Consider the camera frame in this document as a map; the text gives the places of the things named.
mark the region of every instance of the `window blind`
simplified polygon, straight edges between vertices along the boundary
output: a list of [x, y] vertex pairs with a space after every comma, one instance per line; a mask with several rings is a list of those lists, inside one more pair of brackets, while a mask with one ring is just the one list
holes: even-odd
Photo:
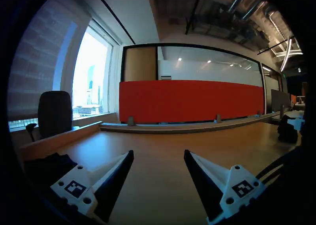
[[89, 20], [90, 16], [76, 0], [48, 0], [36, 13], [20, 40], [11, 66], [9, 121], [36, 118], [43, 92], [65, 90], [60, 87], [62, 74], [65, 68], [74, 68], [76, 58], [69, 53], [78, 52], [80, 46], [74, 45], [73, 40], [82, 39]]

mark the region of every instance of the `wooden desk surface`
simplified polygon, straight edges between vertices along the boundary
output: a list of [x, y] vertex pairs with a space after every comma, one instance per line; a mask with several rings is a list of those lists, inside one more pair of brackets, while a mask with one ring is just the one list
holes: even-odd
[[226, 168], [241, 164], [256, 175], [293, 149], [293, 144], [281, 143], [277, 137], [277, 126], [261, 122], [179, 135], [100, 131], [57, 152], [92, 168], [134, 150], [134, 162], [109, 224], [206, 224], [207, 215], [183, 160], [184, 150]]

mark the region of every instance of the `red privacy screen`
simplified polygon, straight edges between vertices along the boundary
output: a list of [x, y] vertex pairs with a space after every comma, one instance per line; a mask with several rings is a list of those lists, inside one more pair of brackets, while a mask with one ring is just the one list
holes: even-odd
[[120, 83], [120, 121], [188, 122], [263, 113], [263, 88], [195, 80]]

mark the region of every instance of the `sky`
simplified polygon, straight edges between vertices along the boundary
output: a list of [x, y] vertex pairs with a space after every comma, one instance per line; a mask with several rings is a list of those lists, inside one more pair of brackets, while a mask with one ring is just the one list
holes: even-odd
[[85, 32], [75, 65], [73, 77], [73, 107], [87, 104], [87, 78], [88, 69], [95, 65], [93, 74], [93, 85], [101, 86], [103, 94], [103, 79], [105, 71], [105, 61], [108, 48], [92, 37], [87, 31]]

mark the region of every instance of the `office chair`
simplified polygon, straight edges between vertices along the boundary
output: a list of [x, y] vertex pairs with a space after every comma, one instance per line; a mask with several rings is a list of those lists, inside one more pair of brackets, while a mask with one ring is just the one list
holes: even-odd
[[[41, 139], [72, 130], [72, 107], [69, 93], [48, 91], [42, 93], [38, 103], [38, 128]], [[32, 131], [36, 124], [28, 124], [27, 132], [32, 141]]]

